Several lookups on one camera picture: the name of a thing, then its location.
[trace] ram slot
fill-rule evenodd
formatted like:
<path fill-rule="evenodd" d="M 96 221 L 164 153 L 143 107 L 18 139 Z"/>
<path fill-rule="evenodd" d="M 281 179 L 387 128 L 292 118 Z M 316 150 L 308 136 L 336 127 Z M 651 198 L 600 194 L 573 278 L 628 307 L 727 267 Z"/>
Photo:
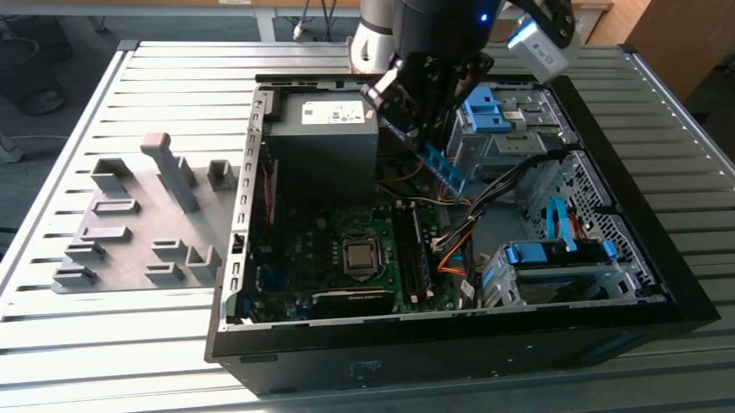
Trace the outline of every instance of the ram slot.
<path fill-rule="evenodd" d="M 407 302 L 432 298 L 431 271 L 425 256 L 425 246 L 417 211 L 412 206 L 392 209 L 392 227 L 396 253 L 399 255 L 400 287 Z"/>

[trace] cpu socket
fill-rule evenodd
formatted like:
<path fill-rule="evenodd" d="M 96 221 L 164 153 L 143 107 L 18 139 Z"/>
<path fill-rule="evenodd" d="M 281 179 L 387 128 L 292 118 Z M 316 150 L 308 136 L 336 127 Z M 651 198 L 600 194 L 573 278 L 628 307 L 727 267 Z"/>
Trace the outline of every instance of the cpu socket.
<path fill-rule="evenodd" d="M 343 236 L 344 274 L 364 282 L 380 272 L 380 245 L 373 234 Z"/>

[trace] green circuit board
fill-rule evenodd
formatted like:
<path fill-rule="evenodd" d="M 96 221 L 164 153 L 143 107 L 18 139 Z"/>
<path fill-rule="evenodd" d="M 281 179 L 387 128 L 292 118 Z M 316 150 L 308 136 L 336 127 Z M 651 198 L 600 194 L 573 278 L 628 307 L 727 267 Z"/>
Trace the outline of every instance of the green circuit board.
<path fill-rule="evenodd" d="M 433 206 L 421 206 L 417 217 L 428 239 L 440 229 Z M 345 239 L 375 239 L 380 266 L 375 275 L 359 280 L 345 274 Z M 259 268 L 257 288 L 263 308 L 272 321 L 297 319 L 283 306 L 295 307 L 313 293 L 385 290 L 395 293 L 393 313 L 447 310 L 453 306 L 455 280 L 432 273 L 433 298 L 411 303 L 401 293 L 399 251 L 393 238 L 392 206 L 337 206 L 317 210 L 281 211 L 268 228 L 261 247 L 275 259 Z M 436 267 L 432 256 L 429 267 Z"/>

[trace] label sticker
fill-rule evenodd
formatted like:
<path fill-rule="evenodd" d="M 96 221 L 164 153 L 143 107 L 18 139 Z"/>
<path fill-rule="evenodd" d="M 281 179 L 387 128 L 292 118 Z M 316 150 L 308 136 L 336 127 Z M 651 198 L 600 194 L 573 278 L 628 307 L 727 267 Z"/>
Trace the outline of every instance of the label sticker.
<path fill-rule="evenodd" d="M 469 285 L 467 280 L 461 281 L 461 285 L 459 286 L 461 289 L 461 292 L 465 294 L 467 297 L 472 298 L 475 296 L 475 287 Z"/>
<path fill-rule="evenodd" d="M 365 123 L 361 101 L 305 102 L 301 105 L 303 125 Z"/>
<path fill-rule="evenodd" d="M 505 120 L 523 120 L 524 113 L 520 110 L 515 110 L 512 112 L 503 112 L 503 117 Z"/>

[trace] slotted aluminum table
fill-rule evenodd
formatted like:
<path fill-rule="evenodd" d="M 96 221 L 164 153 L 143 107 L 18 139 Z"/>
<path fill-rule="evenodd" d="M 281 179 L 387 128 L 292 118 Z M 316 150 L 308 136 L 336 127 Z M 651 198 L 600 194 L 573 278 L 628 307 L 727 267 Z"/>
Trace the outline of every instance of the slotted aluminum table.
<path fill-rule="evenodd" d="M 501 48 L 488 53 L 496 73 L 524 72 Z M 583 370 L 259 400 L 203 361 L 211 289 L 49 290 L 97 157 L 136 152 L 144 133 L 165 131 L 192 166 L 237 162 L 255 74 L 344 73 L 347 66 L 347 48 L 332 44 L 143 42 L 116 53 L 0 267 L 0 406 L 732 411 L 735 170 L 639 56 L 617 47 L 587 48 L 567 74 L 717 305 L 723 320 L 695 333 Z"/>

